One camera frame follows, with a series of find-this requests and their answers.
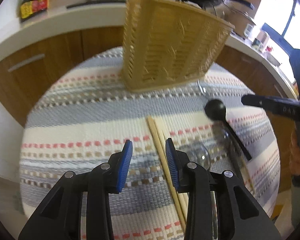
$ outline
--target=person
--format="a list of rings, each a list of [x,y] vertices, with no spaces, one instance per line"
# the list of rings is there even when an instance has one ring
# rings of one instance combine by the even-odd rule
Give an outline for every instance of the person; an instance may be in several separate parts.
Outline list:
[[[291,133],[289,168],[293,176],[300,175],[300,148],[295,130]],[[296,228],[300,222],[300,187],[293,184],[291,185],[291,207],[291,223]]]

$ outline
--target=cabinet handle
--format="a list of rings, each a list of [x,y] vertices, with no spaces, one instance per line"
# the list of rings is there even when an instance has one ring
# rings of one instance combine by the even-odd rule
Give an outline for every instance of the cabinet handle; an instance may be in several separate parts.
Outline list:
[[[12,71],[14,71],[14,70],[16,70],[16,69],[18,69],[18,68],[23,67],[24,65],[30,64],[30,63],[32,63],[32,62],[35,62],[35,61],[39,60],[39,59],[43,59],[45,56],[46,56],[46,55],[44,55],[44,54],[38,54],[38,55],[35,55],[35,56],[33,56],[33,57],[30,57],[30,58],[28,58],[28,59],[26,59],[26,60],[23,60],[23,61],[19,62],[18,64],[15,64],[15,65],[12,66],[11,68],[9,68],[9,69],[8,69],[8,72],[12,72]]]
[[[250,60],[250,59],[248,59],[248,58],[241,57],[241,59],[242,59],[243,62],[246,62],[246,63],[249,63],[249,64],[252,63],[252,60]]]
[[[279,93],[279,95],[281,96],[281,98],[283,98],[283,95],[282,93],[279,91],[278,87],[276,85],[273,85],[275,90],[277,90],[277,92]]]

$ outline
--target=metal screw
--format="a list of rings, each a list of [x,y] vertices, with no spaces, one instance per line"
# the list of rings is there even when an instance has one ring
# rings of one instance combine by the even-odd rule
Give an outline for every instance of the metal screw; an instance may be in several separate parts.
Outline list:
[[[232,173],[232,171],[225,171],[224,175],[228,178],[231,178],[233,176],[233,173]]]
[[[205,87],[202,87],[202,86],[200,85],[199,79],[197,79],[197,86],[198,86],[198,88],[199,88],[200,93],[201,93],[205,98],[207,98],[207,97],[206,97],[206,95],[207,95],[206,88],[205,88]]]
[[[73,171],[67,171],[67,172],[65,173],[65,177],[66,177],[66,178],[71,178],[73,175],[74,175]]]
[[[108,170],[109,168],[110,168],[110,164],[109,163],[102,163],[101,164],[101,169]]]
[[[197,164],[195,164],[195,163],[188,163],[187,166],[190,169],[195,169],[197,167]]]

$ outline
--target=human hand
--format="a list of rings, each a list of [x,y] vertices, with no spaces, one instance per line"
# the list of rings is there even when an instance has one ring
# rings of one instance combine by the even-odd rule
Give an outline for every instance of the human hand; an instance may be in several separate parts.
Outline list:
[[[300,148],[295,130],[291,133],[289,168],[292,175],[300,175]]]

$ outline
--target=woven basket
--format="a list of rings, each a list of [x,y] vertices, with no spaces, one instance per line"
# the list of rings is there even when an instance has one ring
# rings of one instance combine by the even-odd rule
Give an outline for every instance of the woven basket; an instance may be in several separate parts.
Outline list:
[[[205,75],[230,23],[173,0],[128,0],[122,79],[132,92],[162,89]]]

